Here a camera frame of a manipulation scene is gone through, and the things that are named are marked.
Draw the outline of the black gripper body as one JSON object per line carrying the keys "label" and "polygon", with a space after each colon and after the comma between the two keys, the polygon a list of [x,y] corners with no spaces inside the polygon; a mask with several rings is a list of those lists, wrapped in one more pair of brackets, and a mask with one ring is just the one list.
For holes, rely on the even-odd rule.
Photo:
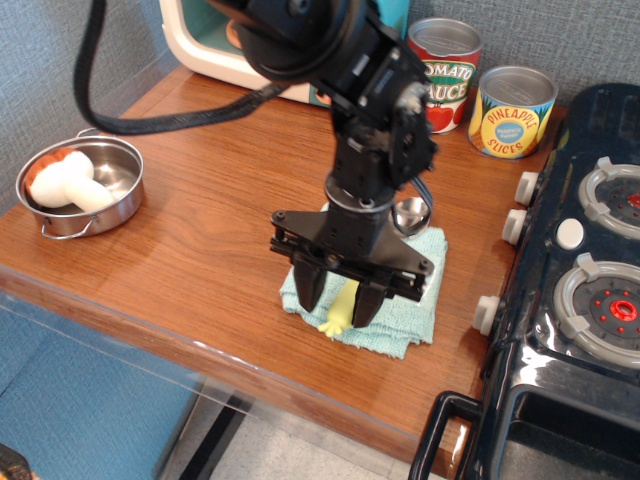
{"label": "black gripper body", "polygon": [[323,211],[278,210],[271,216],[271,250],[306,260],[359,283],[382,283],[386,298],[418,301],[434,264],[401,240],[390,223],[395,194],[368,201],[330,194]]}

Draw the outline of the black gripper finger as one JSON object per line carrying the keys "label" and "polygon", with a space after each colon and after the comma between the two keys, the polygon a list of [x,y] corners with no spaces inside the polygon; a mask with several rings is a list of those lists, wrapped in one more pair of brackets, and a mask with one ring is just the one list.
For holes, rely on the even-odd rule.
{"label": "black gripper finger", "polygon": [[300,305],[313,311],[324,291],[327,269],[298,259],[293,263],[293,276]]}
{"label": "black gripper finger", "polygon": [[367,327],[380,310],[387,294],[387,286],[382,283],[360,283],[356,290],[352,325],[354,328]]}

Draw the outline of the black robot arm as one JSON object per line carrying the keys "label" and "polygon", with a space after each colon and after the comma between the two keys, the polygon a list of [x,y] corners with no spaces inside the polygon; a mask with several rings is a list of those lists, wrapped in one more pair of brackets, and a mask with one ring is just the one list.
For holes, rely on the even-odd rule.
{"label": "black robot arm", "polygon": [[396,194],[432,166],[422,60],[369,1],[220,1],[249,65],[273,83],[326,94],[336,138],[324,211],[278,211],[274,252],[294,269],[300,305],[316,307],[329,274],[358,288],[351,323],[370,324],[394,296],[418,300],[433,264],[390,224]]}

